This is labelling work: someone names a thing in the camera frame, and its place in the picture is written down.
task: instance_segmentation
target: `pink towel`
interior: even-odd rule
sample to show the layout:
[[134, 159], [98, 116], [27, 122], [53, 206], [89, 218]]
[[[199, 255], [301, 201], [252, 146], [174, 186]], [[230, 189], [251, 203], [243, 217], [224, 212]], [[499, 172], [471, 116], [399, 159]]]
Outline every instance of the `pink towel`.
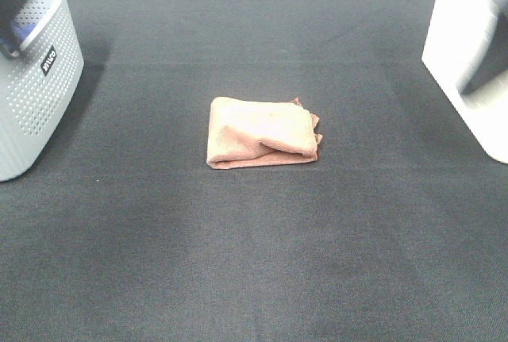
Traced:
[[318, 160], [319, 117], [292, 102], [215, 98], [210, 106], [208, 155], [214, 169], [283, 165]]

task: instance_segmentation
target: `perforated basket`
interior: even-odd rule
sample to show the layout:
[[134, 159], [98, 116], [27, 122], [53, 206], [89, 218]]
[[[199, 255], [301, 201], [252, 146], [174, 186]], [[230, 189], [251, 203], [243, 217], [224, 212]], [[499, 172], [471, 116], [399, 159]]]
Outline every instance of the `perforated basket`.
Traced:
[[83, 69], [67, 0], [28, 0], [16, 22], [35, 27], [21, 43], [21, 56], [0, 54], [0, 181], [32, 166]]

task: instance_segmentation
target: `basket label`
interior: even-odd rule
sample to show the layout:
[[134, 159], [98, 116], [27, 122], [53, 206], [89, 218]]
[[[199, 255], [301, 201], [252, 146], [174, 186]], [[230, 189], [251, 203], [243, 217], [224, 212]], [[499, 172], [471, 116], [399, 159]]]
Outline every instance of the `basket label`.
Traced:
[[55, 47], [51, 46], [48, 53], [46, 54], [46, 57], [40, 64], [40, 69], [42, 70], [42, 73], [44, 74], [44, 76], [48, 76], [48, 73], [51, 70], [51, 67], [53, 67], [53, 64], [55, 63], [55, 59], [56, 59]]

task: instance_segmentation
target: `table surface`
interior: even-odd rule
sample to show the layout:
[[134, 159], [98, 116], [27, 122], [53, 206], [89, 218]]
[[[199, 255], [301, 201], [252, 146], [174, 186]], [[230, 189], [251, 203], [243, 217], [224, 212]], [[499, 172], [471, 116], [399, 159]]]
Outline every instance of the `table surface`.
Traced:
[[[434, 0], [68, 0], [83, 76], [0, 185], [2, 341], [505, 340], [508, 167], [421, 62]], [[210, 103], [316, 163], [213, 171]]]

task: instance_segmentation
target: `plastic basket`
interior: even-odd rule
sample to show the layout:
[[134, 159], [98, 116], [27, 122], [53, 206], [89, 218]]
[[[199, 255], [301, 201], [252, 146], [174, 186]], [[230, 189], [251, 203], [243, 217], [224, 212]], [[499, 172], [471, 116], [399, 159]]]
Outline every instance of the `plastic basket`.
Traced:
[[83, 69], [67, 0], [28, 0], [23, 55], [0, 54], [0, 181], [29, 169], [60, 122]]

